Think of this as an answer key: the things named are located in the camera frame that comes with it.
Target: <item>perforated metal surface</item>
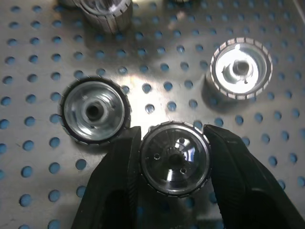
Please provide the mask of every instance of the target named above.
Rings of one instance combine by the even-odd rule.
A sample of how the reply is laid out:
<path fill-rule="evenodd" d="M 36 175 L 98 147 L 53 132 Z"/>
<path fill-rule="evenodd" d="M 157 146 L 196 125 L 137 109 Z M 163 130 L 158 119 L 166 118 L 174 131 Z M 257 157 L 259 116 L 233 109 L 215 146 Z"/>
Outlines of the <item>perforated metal surface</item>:
<path fill-rule="evenodd" d="M 206 0 L 174 5 L 136 1 L 131 28 L 103 36 L 77 10 L 52 0 L 0 3 L 0 226 L 71 226 L 103 149 L 76 145 L 58 118 L 60 93 L 99 74 L 124 86 L 132 125 L 144 135 L 168 120 L 221 125 L 280 181 L 305 217 L 304 25 L 290 0 Z M 215 48 L 234 37 L 262 42 L 274 74 L 255 102 L 219 109 L 202 99 Z M 189 199 L 159 198 L 142 187 L 140 228 L 221 227 L 211 184 Z M 147 196 L 153 203 L 147 204 Z"/>

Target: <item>metal cylinder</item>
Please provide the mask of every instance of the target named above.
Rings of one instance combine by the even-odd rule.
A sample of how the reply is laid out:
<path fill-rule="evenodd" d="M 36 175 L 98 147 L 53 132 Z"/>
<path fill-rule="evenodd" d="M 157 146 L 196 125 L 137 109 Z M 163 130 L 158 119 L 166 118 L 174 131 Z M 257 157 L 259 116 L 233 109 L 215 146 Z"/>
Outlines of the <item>metal cylinder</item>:
<path fill-rule="evenodd" d="M 225 97 L 245 100 L 266 88 L 272 71 L 271 55 L 260 42 L 235 38 L 215 51 L 206 81 Z"/>
<path fill-rule="evenodd" d="M 80 8 L 88 21 L 105 33 L 123 31 L 131 22 L 131 0 L 80 0 Z"/>

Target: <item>hole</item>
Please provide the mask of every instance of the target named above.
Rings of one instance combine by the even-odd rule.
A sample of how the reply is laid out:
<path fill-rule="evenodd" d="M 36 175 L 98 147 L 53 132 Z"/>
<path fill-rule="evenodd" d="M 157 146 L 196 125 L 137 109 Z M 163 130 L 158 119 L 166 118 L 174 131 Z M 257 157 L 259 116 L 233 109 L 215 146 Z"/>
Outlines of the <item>hole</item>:
<path fill-rule="evenodd" d="M 27 207 L 31 204 L 32 198 L 29 194 L 24 194 L 19 199 L 19 204 L 23 207 Z"/>
<path fill-rule="evenodd" d="M 10 103 L 11 103 L 11 98 L 9 98 L 9 97 L 3 97 L 1 99 L 2 106 L 8 106 L 8 105 L 10 105 Z"/>
<path fill-rule="evenodd" d="M 61 193 L 58 190 L 52 190 L 49 192 L 49 201 L 56 202 L 61 197 Z"/>
<path fill-rule="evenodd" d="M 54 219 L 48 223 L 48 229 L 60 229 L 61 223 L 59 220 Z"/>
<path fill-rule="evenodd" d="M 203 127 L 203 125 L 202 125 L 202 122 L 200 122 L 199 120 L 195 120 L 194 122 L 193 122 L 193 126 L 195 126 L 196 128 L 198 128 L 198 129 L 202 129 L 202 127 Z"/>
<path fill-rule="evenodd" d="M 268 162 L 272 167 L 275 167 L 277 165 L 277 159 L 274 156 L 269 157 Z"/>
<path fill-rule="evenodd" d="M 84 159 L 79 159 L 76 163 L 75 163 L 75 167 L 78 170 L 83 170 L 87 165 L 87 162 Z"/>
<path fill-rule="evenodd" d="M 220 127 L 224 125 L 224 121 L 221 118 L 216 118 L 214 120 L 214 123 L 215 123 L 215 125 L 220 126 Z"/>
<path fill-rule="evenodd" d="M 52 94 L 51 94 L 51 100 L 53 101 L 53 102 L 57 102 L 57 101 L 59 101 L 61 99 L 61 95 L 58 93 L 58 92 L 53 92 Z"/>
<path fill-rule="evenodd" d="M 171 101 L 167 104 L 167 109 L 169 111 L 176 111 L 177 105 L 175 102 Z"/>
<path fill-rule="evenodd" d="M 184 81 L 184 86 L 187 88 L 187 89 L 191 89 L 193 87 L 193 82 L 190 81 L 190 80 L 186 80 Z"/>
<path fill-rule="evenodd" d="M 82 198 L 85 194 L 85 191 L 86 191 L 86 186 L 79 186 L 77 189 L 76 189 L 76 195 L 80 198 Z"/>
<path fill-rule="evenodd" d="M 2 82 L 4 83 L 4 84 L 11 84 L 12 82 L 13 82 L 13 77 L 11 77 L 11 76 L 5 76 L 4 78 L 3 78 L 3 80 L 2 80 Z"/>
<path fill-rule="evenodd" d="M 33 169 L 31 166 L 25 166 L 21 170 L 21 176 L 24 178 L 28 178 L 32 175 Z"/>
<path fill-rule="evenodd" d="M 58 173 L 60 168 L 61 168 L 61 166 L 57 162 L 53 162 L 49 166 L 49 172 L 52 173 L 52 174 L 56 174 L 56 173 Z"/>
<path fill-rule="evenodd" d="M 150 115 L 152 112 L 154 112 L 154 106 L 152 104 L 147 104 L 145 106 L 145 111 Z"/>
<path fill-rule="evenodd" d="M 35 118 L 34 117 L 27 117 L 25 120 L 24 120 L 24 124 L 26 126 L 34 126 L 35 124 Z"/>
<path fill-rule="evenodd" d="M 265 143 L 265 144 L 268 144 L 270 142 L 270 137 L 268 134 L 262 134 L 262 141 Z"/>
<path fill-rule="evenodd" d="M 254 118 L 255 118 L 255 120 L 256 120 L 258 123 L 261 123 L 261 122 L 263 121 L 263 116 L 262 116 L 261 113 L 256 113 L 256 114 L 254 115 Z"/>
<path fill-rule="evenodd" d="M 165 82 L 163 87 L 167 92 L 169 92 L 173 88 L 173 85 L 170 82 Z"/>
<path fill-rule="evenodd" d="M 58 72 L 55 72 L 55 73 L 52 73 L 51 74 L 51 79 L 54 80 L 54 81 L 57 81 L 61 78 L 61 74 L 58 73 Z"/>
<path fill-rule="evenodd" d="M 49 141 L 49 145 L 52 147 L 52 148 L 56 148 L 59 146 L 59 144 L 61 143 L 60 139 L 57 138 L 57 137 L 53 137 L 50 139 Z"/>
<path fill-rule="evenodd" d="M 196 108 L 197 106 L 198 106 L 198 103 L 197 103 L 196 100 L 191 99 L 191 100 L 189 101 L 189 107 L 190 107 L 190 108 Z"/>
<path fill-rule="evenodd" d="M 155 160 L 159 160 L 159 159 L 160 159 L 160 154 L 155 154 L 155 155 L 153 156 L 153 158 L 154 158 Z"/>
<path fill-rule="evenodd" d="M 297 162 L 297 155 L 294 154 L 294 153 L 290 153 L 290 154 L 289 154 L 289 160 L 290 160 L 293 164 L 295 164 L 295 163 Z"/>

